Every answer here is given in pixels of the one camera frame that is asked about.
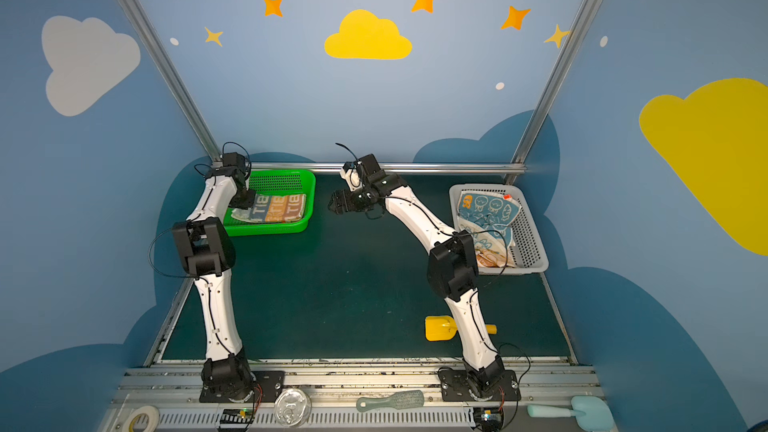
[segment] green table surface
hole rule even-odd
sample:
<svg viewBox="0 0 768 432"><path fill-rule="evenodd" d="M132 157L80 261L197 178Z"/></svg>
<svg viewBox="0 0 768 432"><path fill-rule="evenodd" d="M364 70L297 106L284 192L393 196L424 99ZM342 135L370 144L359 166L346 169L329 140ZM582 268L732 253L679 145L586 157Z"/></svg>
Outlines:
<svg viewBox="0 0 768 432"><path fill-rule="evenodd" d="M417 196L452 225L448 189L499 183L499 177L406 176ZM248 359L461 357L458 334L429 342L424 317L450 314L429 288L427 254L397 218L328 211L338 176L318 176L315 211L304 232L235 237L232 303ZM531 356L567 356L538 274L478 280L494 343L511 342ZM193 288L163 359L204 359L205 330ZM505 348L502 355L518 355Z"/></svg>

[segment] gray basket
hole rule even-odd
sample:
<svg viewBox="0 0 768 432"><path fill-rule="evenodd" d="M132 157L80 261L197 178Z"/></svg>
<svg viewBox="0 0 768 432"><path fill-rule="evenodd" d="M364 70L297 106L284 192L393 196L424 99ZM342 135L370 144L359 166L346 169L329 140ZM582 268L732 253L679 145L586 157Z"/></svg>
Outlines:
<svg viewBox="0 0 768 432"><path fill-rule="evenodd" d="M509 248L510 257L514 261L515 267L507 268L504 275L522 275L532 274L534 272L543 272L549 267L549 259L542 245L542 238L538 235L536 224L533 222L528 203L525 201L523 192L515 186L502 186L499 184L457 184L451 187L449 192L451 198L451 211L453 212L453 227L456 228L458 217L458 199L465 190L477 190L480 192L496 192L499 194L509 194L520 203L520 213L512 222L512 234L514 235L515 245ZM497 275L502 270L495 267L479 267L481 274Z"/></svg>

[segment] yellow toy scoop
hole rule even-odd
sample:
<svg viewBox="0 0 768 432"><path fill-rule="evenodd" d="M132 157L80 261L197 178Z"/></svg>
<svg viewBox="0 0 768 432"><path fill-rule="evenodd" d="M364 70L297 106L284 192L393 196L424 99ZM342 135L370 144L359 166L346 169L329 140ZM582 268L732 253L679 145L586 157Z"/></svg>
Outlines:
<svg viewBox="0 0 768 432"><path fill-rule="evenodd" d="M496 333L495 325L486 325L489 334ZM456 321L450 315L430 315L424 319L427 340L431 342L449 341L456 335Z"/></svg>

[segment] robotic arm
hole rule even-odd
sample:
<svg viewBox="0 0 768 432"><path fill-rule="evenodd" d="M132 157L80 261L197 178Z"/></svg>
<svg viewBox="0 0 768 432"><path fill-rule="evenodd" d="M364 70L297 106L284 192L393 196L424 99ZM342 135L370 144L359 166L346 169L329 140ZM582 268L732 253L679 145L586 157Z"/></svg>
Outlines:
<svg viewBox="0 0 768 432"><path fill-rule="evenodd" d="M472 236L441 222L397 174L387 174L373 155L347 162L340 171L349 190L333 193L328 208L336 213L368 212L385 206L413 232L429 254L427 280L444 298L462 340L470 391L477 399L493 395L504 363L493 346L480 312L477 260Z"/></svg>
<svg viewBox="0 0 768 432"><path fill-rule="evenodd" d="M201 402L243 402L254 392L254 378L232 309L235 249L222 224L227 207L254 204L249 175L244 156L224 154L222 167L206 174L205 190L195 210L172 228L181 265L194 278L203 306L207 347Z"/></svg>

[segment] towel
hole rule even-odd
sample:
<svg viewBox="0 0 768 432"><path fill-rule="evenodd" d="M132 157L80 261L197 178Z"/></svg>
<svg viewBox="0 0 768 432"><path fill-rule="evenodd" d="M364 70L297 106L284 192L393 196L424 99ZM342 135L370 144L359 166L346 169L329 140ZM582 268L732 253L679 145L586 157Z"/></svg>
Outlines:
<svg viewBox="0 0 768 432"><path fill-rule="evenodd" d="M514 266L512 254L506 248L513 247L512 221L520 213L520 203L510 195L475 190L462 191L458 200L460 230L474 233L475 254L481 267Z"/></svg>
<svg viewBox="0 0 768 432"><path fill-rule="evenodd" d="M306 194L292 196L264 196L256 194L251 208L233 208L232 218L252 224L296 222L304 216Z"/></svg>

